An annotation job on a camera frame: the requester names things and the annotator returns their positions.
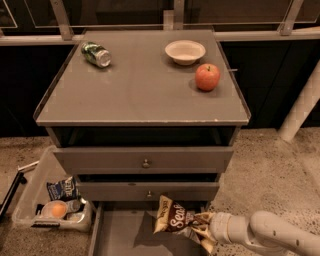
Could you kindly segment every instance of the white bowl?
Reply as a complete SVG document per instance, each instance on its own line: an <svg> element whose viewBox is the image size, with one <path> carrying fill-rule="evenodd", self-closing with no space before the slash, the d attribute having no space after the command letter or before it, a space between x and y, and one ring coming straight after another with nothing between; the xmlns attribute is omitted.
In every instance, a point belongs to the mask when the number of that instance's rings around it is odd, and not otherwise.
<svg viewBox="0 0 320 256"><path fill-rule="evenodd" d="M190 40L179 40L168 44L165 52L179 65L191 65L203 57L206 49L202 44Z"/></svg>

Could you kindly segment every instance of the packaged snack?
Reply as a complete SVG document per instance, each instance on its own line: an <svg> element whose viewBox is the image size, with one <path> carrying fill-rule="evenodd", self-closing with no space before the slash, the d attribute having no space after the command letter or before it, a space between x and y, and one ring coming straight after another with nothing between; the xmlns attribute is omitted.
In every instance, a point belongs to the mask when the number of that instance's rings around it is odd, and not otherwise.
<svg viewBox="0 0 320 256"><path fill-rule="evenodd" d="M62 200L66 202L79 197L74 177L56 183L47 182L47 190L51 201Z"/></svg>
<svg viewBox="0 0 320 256"><path fill-rule="evenodd" d="M160 196L154 233L164 231L184 235L212 253L217 244L209 232L209 223L214 214L213 212L191 214L177 202L166 196Z"/></svg>

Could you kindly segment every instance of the chip bag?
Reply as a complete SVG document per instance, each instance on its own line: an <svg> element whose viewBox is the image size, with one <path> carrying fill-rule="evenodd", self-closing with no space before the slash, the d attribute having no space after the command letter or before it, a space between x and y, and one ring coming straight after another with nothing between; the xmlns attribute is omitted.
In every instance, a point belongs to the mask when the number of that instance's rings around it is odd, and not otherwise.
<svg viewBox="0 0 320 256"><path fill-rule="evenodd" d="M184 235L212 253L217 241L209 232L209 223L214 215L212 212L191 214L177 202L162 195L154 233L164 231Z"/></svg>

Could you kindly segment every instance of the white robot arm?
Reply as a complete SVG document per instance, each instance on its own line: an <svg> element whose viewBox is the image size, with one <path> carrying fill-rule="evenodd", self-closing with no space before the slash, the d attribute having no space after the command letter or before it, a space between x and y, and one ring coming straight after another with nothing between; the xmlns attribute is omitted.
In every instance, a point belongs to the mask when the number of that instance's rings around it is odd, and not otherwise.
<svg viewBox="0 0 320 256"><path fill-rule="evenodd" d="M211 219L209 229L218 243L242 244L263 256L283 256L289 251L298 255L320 256L319 236L266 211L258 211L250 218L219 212Z"/></svg>

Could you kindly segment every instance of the crushed soda can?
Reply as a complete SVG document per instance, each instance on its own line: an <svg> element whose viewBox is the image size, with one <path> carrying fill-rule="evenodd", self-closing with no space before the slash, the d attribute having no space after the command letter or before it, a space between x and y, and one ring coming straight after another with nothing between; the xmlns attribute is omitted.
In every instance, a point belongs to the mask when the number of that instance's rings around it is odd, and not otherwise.
<svg viewBox="0 0 320 256"><path fill-rule="evenodd" d="M110 65L110 52L99 44L85 42L81 46L81 53L87 61L98 66L99 68L105 68Z"/></svg>

